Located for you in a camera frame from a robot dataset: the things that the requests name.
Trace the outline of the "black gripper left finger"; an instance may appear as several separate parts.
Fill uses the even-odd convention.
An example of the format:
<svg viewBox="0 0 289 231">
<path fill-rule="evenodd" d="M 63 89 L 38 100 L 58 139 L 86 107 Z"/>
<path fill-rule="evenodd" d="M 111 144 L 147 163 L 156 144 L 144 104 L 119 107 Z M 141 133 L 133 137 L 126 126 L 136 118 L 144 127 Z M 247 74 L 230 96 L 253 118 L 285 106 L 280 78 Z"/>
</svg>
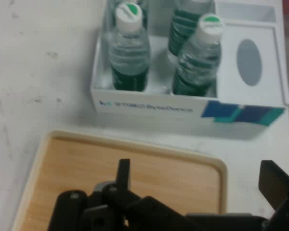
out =
<svg viewBox="0 0 289 231">
<path fill-rule="evenodd" d="M 65 191 L 53 210 L 55 231 L 183 231 L 186 218 L 153 197 L 130 190 L 130 160 L 120 159 L 115 181 L 87 195 Z"/>
</svg>

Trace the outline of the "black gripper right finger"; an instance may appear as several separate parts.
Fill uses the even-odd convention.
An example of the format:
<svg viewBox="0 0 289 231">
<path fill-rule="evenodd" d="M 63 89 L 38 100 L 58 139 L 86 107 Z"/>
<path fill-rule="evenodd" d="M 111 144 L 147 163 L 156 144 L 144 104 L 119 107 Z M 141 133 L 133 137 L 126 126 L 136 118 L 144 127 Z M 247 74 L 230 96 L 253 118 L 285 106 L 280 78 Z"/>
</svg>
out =
<svg viewBox="0 0 289 231">
<path fill-rule="evenodd" d="M 289 231 L 289 175 L 274 161 L 261 161 L 258 187 L 274 209 L 265 231 Z"/>
</svg>

